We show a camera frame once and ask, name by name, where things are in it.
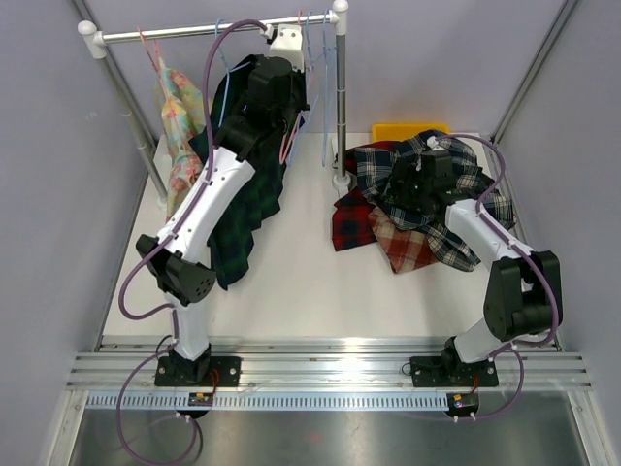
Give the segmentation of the rust beige plaid skirt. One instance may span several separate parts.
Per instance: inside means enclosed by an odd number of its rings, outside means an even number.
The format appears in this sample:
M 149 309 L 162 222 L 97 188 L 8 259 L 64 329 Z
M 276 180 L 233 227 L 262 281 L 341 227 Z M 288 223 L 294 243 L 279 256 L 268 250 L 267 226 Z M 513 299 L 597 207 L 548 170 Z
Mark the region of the rust beige plaid skirt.
M 369 213 L 368 221 L 395 275 L 419 270 L 438 262 L 424 233 L 398 229 L 379 207 Z

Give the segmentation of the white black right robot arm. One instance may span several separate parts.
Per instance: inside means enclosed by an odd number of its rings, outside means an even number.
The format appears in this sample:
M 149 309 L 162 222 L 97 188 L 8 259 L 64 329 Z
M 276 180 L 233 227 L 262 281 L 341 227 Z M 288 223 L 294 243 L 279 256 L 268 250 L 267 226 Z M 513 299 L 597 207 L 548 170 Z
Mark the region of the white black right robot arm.
M 447 150 L 427 150 L 416 165 L 398 161 L 388 192 L 399 205 L 433 216 L 460 237 L 489 272 L 481 320 L 449 338 L 439 355 L 412 357 L 413 385 L 498 385 L 495 357 L 541 333 L 552 335 L 562 321 L 558 257 L 517 240 L 474 191 L 459 187 Z

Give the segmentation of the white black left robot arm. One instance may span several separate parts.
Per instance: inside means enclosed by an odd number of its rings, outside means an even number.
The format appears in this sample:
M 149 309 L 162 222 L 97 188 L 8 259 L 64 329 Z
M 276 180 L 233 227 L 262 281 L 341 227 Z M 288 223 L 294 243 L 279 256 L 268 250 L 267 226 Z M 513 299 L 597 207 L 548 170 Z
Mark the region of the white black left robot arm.
M 156 353 L 158 386 L 239 382 L 239 359 L 212 355 L 202 303 L 214 286 L 245 274 L 253 231 L 279 209 L 286 158 L 309 105 L 304 65 L 284 57 L 250 56 L 237 84 L 215 102 L 224 116 L 205 129 L 204 170 L 165 226 L 136 245 L 172 318 L 169 346 Z

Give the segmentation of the navy white plaid skirt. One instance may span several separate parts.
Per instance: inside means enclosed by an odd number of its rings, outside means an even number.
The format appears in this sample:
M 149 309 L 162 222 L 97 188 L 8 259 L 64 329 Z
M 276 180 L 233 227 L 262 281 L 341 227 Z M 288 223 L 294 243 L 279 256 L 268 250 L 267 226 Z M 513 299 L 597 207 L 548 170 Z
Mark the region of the navy white plaid skirt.
M 403 209 L 385 198 L 385 193 L 379 193 L 377 184 L 365 182 L 379 182 L 383 173 L 388 170 L 380 168 L 388 168 L 391 163 L 393 168 L 396 162 L 408 162 L 415 164 L 422 175 L 422 154 L 429 150 L 427 139 L 435 136 L 443 150 L 445 150 L 451 160 L 452 176 L 455 180 L 455 186 L 444 191 L 448 194 L 457 191 L 459 194 L 465 194 L 469 199 L 482 199 L 485 210 L 496 220 L 502 227 L 510 229 L 515 224 L 515 215 L 512 200 L 503 195 L 495 186 L 495 181 L 483 173 L 482 167 L 479 166 L 476 154 L 471 146 L 460 141 L 455 137 L 448 138 L 446 133 L 437 129 L 421 132 L 416 136 L 398 141 L 400 144 L 396 146 L 391 155 L 384 155 L 380 161 L 378 152 L 372 155 L 371 149 L 365 149 L 362 152 L 355 152 L 357 158 L 357 187 L 361 193 L 365 195 L 370 203 L 379 207 L 392 220 L 395 226 L 404 230 L 414 230 L 424 233 L 427 237 L 431 251 L 439 262 L 455 268 L 463 272 L 471 272 L 475 266 L 480 263 L 480 259 L 474 251 L 469 248 L 466 242 L 457 234 L 449 230 L 445 226 L 444 216 L 445 208 L 440 205 L 436 199 L 429 198 L 430 191 L 424 186 L 422 179 L 421 186 L 421 209 Z

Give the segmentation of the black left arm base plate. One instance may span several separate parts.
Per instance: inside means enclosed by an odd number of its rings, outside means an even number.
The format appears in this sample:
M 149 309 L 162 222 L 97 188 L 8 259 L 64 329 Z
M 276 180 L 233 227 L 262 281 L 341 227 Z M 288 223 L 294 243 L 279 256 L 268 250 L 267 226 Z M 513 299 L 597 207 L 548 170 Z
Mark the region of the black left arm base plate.
M 190 361 L 176 352 L 158 359 L 154 384 L 163 387 L 237 387 L 242 360 L 237 356 L 207 355 Z

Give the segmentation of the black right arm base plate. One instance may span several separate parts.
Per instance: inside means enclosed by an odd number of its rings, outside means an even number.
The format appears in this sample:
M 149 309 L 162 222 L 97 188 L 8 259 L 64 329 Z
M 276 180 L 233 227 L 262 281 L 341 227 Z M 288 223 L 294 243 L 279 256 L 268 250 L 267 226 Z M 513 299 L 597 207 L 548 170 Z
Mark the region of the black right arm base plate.
M 440 356 L 412 356 L 401 367 L 414 387 L 497 387 L 499 378 L 493 362 L 473 364 L 446 362 Z

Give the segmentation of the red navy plaid skirt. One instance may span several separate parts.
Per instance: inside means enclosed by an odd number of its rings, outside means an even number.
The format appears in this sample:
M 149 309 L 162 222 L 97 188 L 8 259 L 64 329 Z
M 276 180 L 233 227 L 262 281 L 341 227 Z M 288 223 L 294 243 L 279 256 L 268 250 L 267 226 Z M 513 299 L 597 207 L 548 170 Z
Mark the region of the red navy plaid skirt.
M 345 169 L 351 175 L 357 175 L 357 158 L 355 152 L 357 150 L 371 149 L 372 155 L 378 155 L 380 161 L 387 152 L 387 155 L 391 155 L 394 152 L 396 146 L 400 144 L 398 141 L 381 141 L 371 144 L 367 144 L 361 147 L 350 149 L 345 155 Z M 380 181 L 365 182 L 365 185 L 370 183 L 381 186 L 379 193 L 384 194 L 388 184 L 388 179 L 391 175 L 392 168 L 391 163 L 388 163 L 388 168 L 385 167 L 381 170 L 387 173 L 383 173 Z M 363 193 L 360 192 L 358 187 L 352 188 L 347 195 L 339 199 L 335 204 L 335 212 L 332 215 L 332 242 L 335 251 L 350 250 L 357 247 L 362 247 L 367 244 L 376 242 L 376 237 L 368 221 L 369 213 L 376 207 L 375 204 L 370 203 Z

